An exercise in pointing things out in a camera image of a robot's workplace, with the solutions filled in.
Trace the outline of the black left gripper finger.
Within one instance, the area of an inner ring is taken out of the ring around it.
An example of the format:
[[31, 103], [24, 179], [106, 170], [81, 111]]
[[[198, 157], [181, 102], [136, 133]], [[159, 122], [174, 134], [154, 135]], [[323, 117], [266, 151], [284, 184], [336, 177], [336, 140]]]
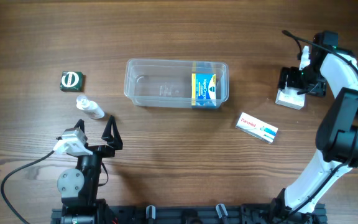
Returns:
[[116, 119], [113, 115], [109, 117], [101, 139], [106, 141], [107, 145], [114, 150], [123, 149], [123, 141], [117, 128]]
[[79, 119], [75, 124], [74, 128], [79, 128], [84, 133], [85, 132], [85, 122], [82, 119]]

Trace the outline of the white medicine box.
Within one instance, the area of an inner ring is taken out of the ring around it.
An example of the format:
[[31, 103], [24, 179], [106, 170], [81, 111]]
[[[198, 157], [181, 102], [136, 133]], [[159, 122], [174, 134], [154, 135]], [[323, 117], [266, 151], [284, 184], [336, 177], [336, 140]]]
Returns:
[[298, 94], [297, 88], [278, 89], [275, 103], [292, 109], [300, 110], [305, 105], [305, 95]]

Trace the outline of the green Zam-Buk box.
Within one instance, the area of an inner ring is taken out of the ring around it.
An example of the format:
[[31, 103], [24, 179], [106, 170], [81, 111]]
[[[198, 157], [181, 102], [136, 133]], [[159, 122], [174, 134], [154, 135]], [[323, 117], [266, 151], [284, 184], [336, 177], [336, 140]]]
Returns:
[[81, 92], [84, 75], [82, 72], [63, 71], [60, 81], [61, 91]]

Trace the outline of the white Panadol box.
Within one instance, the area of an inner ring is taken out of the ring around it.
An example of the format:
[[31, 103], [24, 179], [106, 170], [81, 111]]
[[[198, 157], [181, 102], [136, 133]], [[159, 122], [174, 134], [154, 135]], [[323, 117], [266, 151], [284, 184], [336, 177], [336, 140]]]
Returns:
[[269, 144], [273, 143], [278, 131], [278, 128], [275, 126], [265, 123], [247, 113], [241, 113], [236, 128]]

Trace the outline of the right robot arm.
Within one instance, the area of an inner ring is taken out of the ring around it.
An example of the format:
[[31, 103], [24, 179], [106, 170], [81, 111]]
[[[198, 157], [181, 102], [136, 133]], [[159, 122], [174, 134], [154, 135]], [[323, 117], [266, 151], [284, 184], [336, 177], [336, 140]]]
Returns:
[[358, 167], [358, 68], [355, 55], [338, 46], [338, 35], [317, 33], [299, 54], [301, 64], [283, 68], [279, 87], [320, 95], [329, 86], [334, 103], [316, 133], [316, 152], [291, 185], [270, 203], [215, 207], [115, 206], [116, 223], [325, 223], [320, 198]]

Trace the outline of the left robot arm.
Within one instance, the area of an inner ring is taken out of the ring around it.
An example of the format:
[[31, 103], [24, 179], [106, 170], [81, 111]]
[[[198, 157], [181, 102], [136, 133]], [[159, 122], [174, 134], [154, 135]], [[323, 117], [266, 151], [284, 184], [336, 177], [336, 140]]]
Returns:
[[115, 118], [109, 117], [101, 136], [106, 141], [104, 145], [90, 146], [87, 143], [82, 119], [57, 139], [53, 151], [77, 158], [77, 164], [74, 169], [63, 171], [57, 180], [63, 206], [61, 210], [52, 211], [51, 222], [118, 223], [105, 199], [97, 198], [98, 188], [102, 186], [99, 177], [101, 171], [106, 170], [102, 160], [114, 157], [115, 151], [123, 148]]

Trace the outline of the clear plastic container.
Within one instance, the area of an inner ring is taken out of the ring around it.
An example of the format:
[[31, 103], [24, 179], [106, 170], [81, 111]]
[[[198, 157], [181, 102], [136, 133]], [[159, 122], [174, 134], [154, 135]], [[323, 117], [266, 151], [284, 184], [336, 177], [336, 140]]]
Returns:
[[[191, 74], [216, 74], [216, 107], [191, 105]], [[127, 62], [124, 94], [134, 105], [218, 109], [229, 98], [229, 67], [223, 62], [133, 58]]]

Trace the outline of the blue VapoDrops box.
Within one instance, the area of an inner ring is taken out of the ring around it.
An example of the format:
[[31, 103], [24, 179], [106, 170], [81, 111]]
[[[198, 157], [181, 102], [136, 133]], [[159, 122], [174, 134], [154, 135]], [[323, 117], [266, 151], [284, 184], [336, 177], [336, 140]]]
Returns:
[[193, 107], [216, 107], [216, 74], [191, 74], [191, 105]]

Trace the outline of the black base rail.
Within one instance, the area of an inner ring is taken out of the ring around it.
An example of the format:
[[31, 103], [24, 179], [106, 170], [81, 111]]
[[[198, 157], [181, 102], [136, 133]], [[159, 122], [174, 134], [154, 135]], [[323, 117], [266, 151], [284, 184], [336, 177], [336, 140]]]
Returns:
[[148, 212], [145, 207], [111, 206], [116, 223], [276, 223], [269, 221], [267, 204], [227, 206], [223, 215], [217, 206], [209, 207], [157, 207]]

